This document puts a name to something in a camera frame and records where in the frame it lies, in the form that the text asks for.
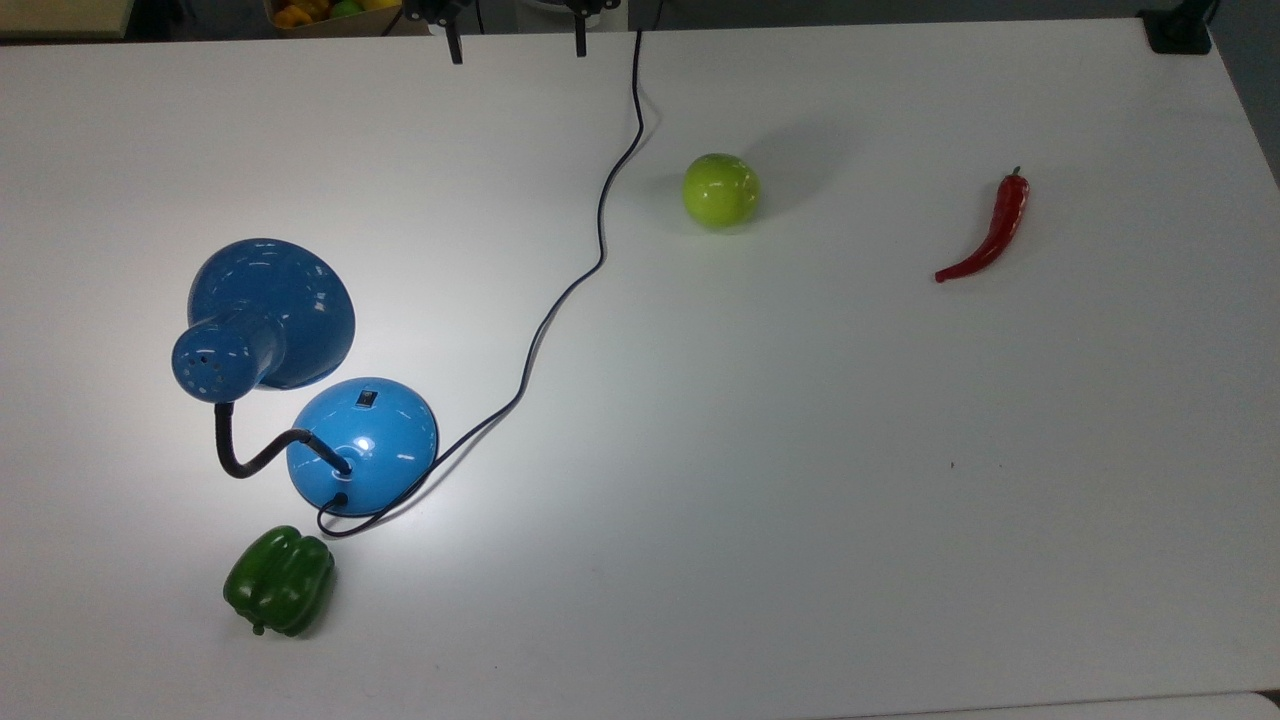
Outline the Franka gripper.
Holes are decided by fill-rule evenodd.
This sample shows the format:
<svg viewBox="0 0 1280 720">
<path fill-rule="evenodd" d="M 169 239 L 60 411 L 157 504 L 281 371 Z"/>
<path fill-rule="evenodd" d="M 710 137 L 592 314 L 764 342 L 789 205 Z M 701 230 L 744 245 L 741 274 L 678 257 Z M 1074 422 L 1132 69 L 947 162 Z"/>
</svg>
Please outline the Franka gripper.
<svg viewBox="0 0 1280 720">
<path fill-rule="evenodd" d="M 538 12 L 563 15 L 564 18 L 572 17 L 575 55 L 577 58 L 588 55 L 588 28 L 598 23 L 598 17 L 602 13 L 613 12 L 621 6 L 621 1 L 518 1 L 518 4 L 521 3 Z M 451 61 L 460 67 L 465 59 L 461 32 L 456 24 L 465 13 L 470 13 L 479 27 L 483 22 L 481 4 L 481 1 L 403 1 L 403 15 L 406 19 L 445 27 Z"/>
</svg>

